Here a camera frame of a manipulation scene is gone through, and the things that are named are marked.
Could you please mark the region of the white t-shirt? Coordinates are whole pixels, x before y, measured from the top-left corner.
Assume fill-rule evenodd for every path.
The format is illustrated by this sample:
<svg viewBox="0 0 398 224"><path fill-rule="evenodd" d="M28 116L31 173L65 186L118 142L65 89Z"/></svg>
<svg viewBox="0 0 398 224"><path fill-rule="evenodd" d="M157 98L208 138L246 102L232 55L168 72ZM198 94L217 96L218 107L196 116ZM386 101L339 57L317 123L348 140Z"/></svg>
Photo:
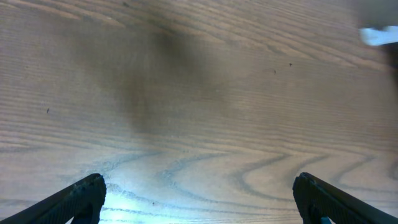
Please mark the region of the white t-shirt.
<svg viewBox="0 0 398 224"><path fill-rule="evenodd" d="M387 26L383 30L373 28L361 28L359 30L361 40L370 46L380 46L398 42L398 27Z"/></svg>

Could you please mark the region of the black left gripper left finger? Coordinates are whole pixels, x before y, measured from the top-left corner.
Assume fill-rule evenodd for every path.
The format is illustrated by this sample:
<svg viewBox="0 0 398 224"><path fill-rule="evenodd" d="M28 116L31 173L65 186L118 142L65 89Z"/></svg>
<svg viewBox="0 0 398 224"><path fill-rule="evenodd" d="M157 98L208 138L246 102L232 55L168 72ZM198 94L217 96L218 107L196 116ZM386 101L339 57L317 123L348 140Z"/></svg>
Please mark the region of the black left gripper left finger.
<svg viewBox="0 0 398 224"><path fill-rule="evenodd" d="M101 174L90 174L1 224L98 224L106 196Z"/></svg>

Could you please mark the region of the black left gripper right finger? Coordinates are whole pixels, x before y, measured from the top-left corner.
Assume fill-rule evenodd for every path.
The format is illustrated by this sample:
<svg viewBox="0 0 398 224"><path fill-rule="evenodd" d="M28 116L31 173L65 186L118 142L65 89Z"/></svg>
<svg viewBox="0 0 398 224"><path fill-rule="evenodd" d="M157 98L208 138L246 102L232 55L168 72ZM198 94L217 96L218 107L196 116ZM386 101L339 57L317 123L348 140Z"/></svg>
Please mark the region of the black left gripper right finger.
<svg viewBox="0 0 398 224"><path fill-rule="evenodd" d="M293 196L303 224L397 224L397 218L307 172L295 178Z"/></svg>

